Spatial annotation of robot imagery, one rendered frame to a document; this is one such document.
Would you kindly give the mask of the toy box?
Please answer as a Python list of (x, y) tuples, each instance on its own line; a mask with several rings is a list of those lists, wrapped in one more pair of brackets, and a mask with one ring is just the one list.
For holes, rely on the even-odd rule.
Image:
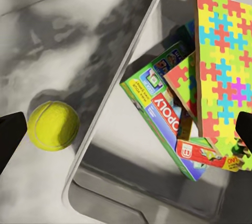
[[(252, 0), (233, 0), (252, 6)], [(180, 41), (193, 0), (153, 0), (71, 164), (62, 205), (99, 224), (252, 224), (252, 170), (180, 168), (120, 83)]]

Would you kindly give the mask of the jigsaw puzzle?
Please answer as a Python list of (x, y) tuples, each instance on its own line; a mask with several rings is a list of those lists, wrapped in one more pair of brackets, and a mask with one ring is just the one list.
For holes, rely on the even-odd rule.
[(252, 6), (193, 0), (199, 137), (238, 137), (252, 114)]
[[(169, 70), (164, 78), (182, 101), (187, 112), (198, 125), (197, 120), (197, 82), (196, 82), (196, 54), (193, 51), (178, 65)], [(242, 155), (238, 155), (238, 169), (252, 170), (252, 153), (240, 137), (207, 137), (207, 142), (212, 146), (218, 157), (232, 157), (230, 149), (237, 143), (245, 147)]]

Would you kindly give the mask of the tennis ball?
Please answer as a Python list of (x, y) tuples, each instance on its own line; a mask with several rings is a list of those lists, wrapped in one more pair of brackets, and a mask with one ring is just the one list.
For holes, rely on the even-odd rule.
[(37, 107), (30, 115), (27, 133), (32, 143), (45, 151), (60, 151), (77, 138), (80, 120), (68, 104), (49, 101)]

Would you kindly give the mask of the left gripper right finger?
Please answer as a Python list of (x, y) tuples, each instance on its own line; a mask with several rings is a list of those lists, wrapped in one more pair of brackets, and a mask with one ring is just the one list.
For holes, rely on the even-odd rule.
[(246, 147), (252, 153), (252, 114), (240, 111), (235, 129)]

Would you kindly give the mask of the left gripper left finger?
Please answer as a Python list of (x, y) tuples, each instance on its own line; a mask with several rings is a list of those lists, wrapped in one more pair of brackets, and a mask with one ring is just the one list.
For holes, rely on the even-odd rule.
[(22, 111), (0, 117), (0, 174), (27, 133)]

